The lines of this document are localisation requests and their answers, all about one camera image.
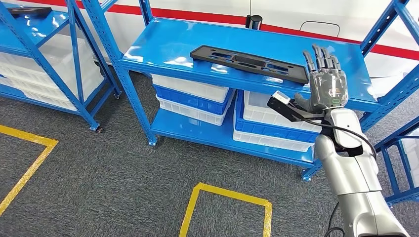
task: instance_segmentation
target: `yellow floor tape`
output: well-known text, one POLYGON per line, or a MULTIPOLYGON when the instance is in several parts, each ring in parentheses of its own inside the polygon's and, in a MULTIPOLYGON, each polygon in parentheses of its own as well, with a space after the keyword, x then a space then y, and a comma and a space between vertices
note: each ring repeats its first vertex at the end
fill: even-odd
POLYGON ((272 204, 268 202, 268 200, 227 189, 222 189, 204 183, 198 183, 192 190, 191 198, 189 199, 188 207, 186 208, 185 217, 183 218, 182 226, 180 227, 180 237, 185 237, 186 233, 188 232, 189 224, 192 218, 192 213, 194 212, 195 204, 198 199, 198 194, 200 190, 264 206, 265 219, 263 222, 263 237, 271 236, 272 204))
POLYGON ((0 133, 17 137, 26 141, 34 142, 40 145, 46 146, 45 150, 38 156, 38 158, 34 161, 34 163, 29 167, 29 169, 23 174, 23 176, 19 179, 16 185, 12 188, 12 190, 7 194, 4 200, 0 203, 0 216, 6 210, 6 208, 10 205, 16 195, 20 192, 26 182, 31 178, 31 176, 35 173, 35 171, 39 168, 45 158, 49 155, 49 153, 54 149, 57 145, 58 141, 52 140, 46 137, 41 137, 34 135, 32 133, 20 131, 14 128, 6 127, 0 125, 0 133))

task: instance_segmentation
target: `robotic finger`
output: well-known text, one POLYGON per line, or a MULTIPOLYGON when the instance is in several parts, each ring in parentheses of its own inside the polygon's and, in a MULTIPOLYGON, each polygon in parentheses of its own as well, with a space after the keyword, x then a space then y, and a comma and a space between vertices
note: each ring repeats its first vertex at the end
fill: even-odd
POLYGON ((323 53, 321 49, 316 44, 313 44, 314 52, 316 53, 316 62, 317 62, 317 69, 320 70, 321 68, 325 68, 325 59, 323 57, 323 53))
POLYGON ((304 55, 305 61, 307 62, 308 71, 309 72, 315 71, 316 67, 314 66, 313 59, 311 58, 310 53, 307 50, 305 50, 302 52, 302 54, 304 55))
POLYGON ((329 54, 329 51, 324 47, 322 47, 321 50, 322 50, 322 53, 323 53, 323 56, 324 56, 324 59, 325 59, 325 67, 326 68, 333 67, 332 59, 331 59, 331 56, 329 54))
POLYGON ((337 57, 334 56, 334 55, 330 55, 330 57, 332 59, 333 68, 340 71, 340 63, 339 63, 337 57))

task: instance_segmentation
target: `black wire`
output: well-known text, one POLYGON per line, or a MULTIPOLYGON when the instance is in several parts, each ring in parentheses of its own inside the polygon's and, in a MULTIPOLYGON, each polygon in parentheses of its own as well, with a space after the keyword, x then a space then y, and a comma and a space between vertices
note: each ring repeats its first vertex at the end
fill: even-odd
POLYGON ((332 128, 332 129, 338 129, 338 130, 342 130, 342 131, 345 131, 345 132, 349 132, 349 133, 361 138, 364 142, 366 142, 368 144, 368 146, 370 146, 371 151, 373 152, 374 159, 377 160, 377 152, 376 152, 374 146, 371 144, 371 142, 368 141, 367 138, 363 137, 361 134, 358 134, 358 133, 356 133, 352 130, 349 130, 349 129, 346 129, 346 128, 343 128, 343 127, 338 127, 338 126, 334 126, 334 125, 330 125, 330 124, 316 123, 316 122, 310 121, 306 118, 302 118, 301 120, 303 120, 304 122, 307 122, 309 124, 312 124, 312 125, 317 125, 317 126, 321 126, 321 127, 328 127, 328 128, 332 128))
POLYGON ((333 208, 332 214, 330 215, 329 224, 328 224, 328 230, 330 230, 330 227, 332 226, 332 219, 337 211, 337 207, 339 206, 339 202, 336 203, 336 206, 333 208))
POLYGON ((332 228, 330 228, 326 232, 325 237, 328 237, 330 235, 330 233, 332 233, 333 231, 340 231, 340 232, 342 232, 342 237, 345 237, 345 231, 341 227, 332 227, 332 228))

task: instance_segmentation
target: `shelf board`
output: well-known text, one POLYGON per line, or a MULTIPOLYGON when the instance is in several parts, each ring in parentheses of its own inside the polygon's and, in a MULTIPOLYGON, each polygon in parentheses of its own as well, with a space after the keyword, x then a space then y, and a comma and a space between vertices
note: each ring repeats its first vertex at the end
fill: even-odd
POLYGON ((165 137, 219 147, 303 167, 313 166, 312 162, 314 157, 312 148, 309 148, 307 152, 297 152, 234 141, 233 111, 234 104, 227 111, 223 125, 217 126, 159 109, 151 129, 156 134, 165 137))
MULTIPOLYGON (((5 7, 23 7, 21 5, 3 3, 5 7)), ((25 34, 37 46, 41 47, 54 34, 59 32, 69 23, 68 13, 52 11, 46 18, 33 16, 20 16, 15 18, 25 34)), ((29 57, 29 53, 7 25, 0 22, 0 52, 29 57)))
POLYGON ((302 55, 312 44, 326 47, 340 60, 348 79, 347 107, 372 112, 380 106, 372 95, 371 80, 357 44, 272 32, 153 18, 122 59, 129 70, 194 80, 272 94, 280 90, 293 98, 310 96, 308 85, 240 71, 210 62, 194 61, 189 54, 201 45, 225 48, 306 66, 302 55))

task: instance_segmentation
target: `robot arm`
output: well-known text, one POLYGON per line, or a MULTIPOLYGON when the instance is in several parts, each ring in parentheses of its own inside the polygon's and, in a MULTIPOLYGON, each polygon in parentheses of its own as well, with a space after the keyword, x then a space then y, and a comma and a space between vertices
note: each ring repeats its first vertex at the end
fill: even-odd
POLYGON ((409 237, 390 211, 381 193, 374 147, 362 133, 356 114, 343 108, 348 101, 346 76, 337 58, 313 45, 317 69, 310 54, 303 52, 310 71, 311 97, 291 99, 277 91, 268 106, 290 121, 322 120, 321 134, 314 144, 332 192, 339 199, 347 237, 409 237), (348 152, 342 157, 339 152, 348 152))

